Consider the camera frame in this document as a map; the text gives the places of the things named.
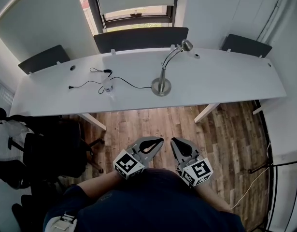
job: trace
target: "lamp base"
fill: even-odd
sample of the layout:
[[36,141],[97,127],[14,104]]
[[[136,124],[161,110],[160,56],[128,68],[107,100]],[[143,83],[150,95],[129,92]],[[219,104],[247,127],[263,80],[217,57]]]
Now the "lamp base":
[[160,78],[156,78],[154,81],[152,81],[152,92],[157,96],[166,96],[171,91],[172,85],[168,79],[165,79],[164,82],[164,89],[162,92],[159,91],[158,85],[159,85]]

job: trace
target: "window frame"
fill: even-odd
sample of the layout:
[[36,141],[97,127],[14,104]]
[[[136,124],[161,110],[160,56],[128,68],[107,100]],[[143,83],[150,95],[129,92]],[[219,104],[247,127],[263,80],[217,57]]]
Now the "window frame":
[[106,20],[104,15],[101,15],[98,0],[88,0],[88,3],[98,33],[103,33],[108,28],[144,23],[172,23],[172,27],[174,27],[177,0],[174,0],[173,6],[167,6],[166,15],[140,15],[112,20]]

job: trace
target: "desk leg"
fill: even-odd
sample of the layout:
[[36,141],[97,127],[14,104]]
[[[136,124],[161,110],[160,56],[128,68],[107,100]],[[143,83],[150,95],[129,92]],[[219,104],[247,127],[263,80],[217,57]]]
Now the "desk leg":
[[100,123],[100,121],[96,120],[94,117],[92,117],[90,114],[78,114],[79,117],[83,118],[84,120],[88,121],[89,123],[93,124],[94,126],[97,126],[98,128],[101,128],[103,131],[106,131],[106,126]]
[[219,103],[213,103],[213,104],[207,105],[207,107],[205,107],[205,109],[195,118],[195,123],[200,122],[207,114],[209,114],[212,110],[214,110],[218,105]]

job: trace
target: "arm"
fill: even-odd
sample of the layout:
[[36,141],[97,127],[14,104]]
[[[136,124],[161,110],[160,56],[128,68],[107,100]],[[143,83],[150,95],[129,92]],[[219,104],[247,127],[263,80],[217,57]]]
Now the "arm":
[[103,194],[115,188],[123,181],[123,177],[117,172],[113,171],[102,176],[86,180],[78,186],[83,189],[84,193],[91,199],[98,199]]
[[195,186],[194,189],[204,201],[217,211],[233,213],[230,205],[211,189],[208,181]]

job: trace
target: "person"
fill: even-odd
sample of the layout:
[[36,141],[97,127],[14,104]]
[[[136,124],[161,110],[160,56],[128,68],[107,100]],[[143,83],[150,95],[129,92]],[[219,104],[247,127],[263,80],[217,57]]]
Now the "person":
[[113,171],[70,187],[44,220],[77,219],[75,231],[244,231],[240,217],[205,181],[190,188],[175,173],[146,169],[125,180]]

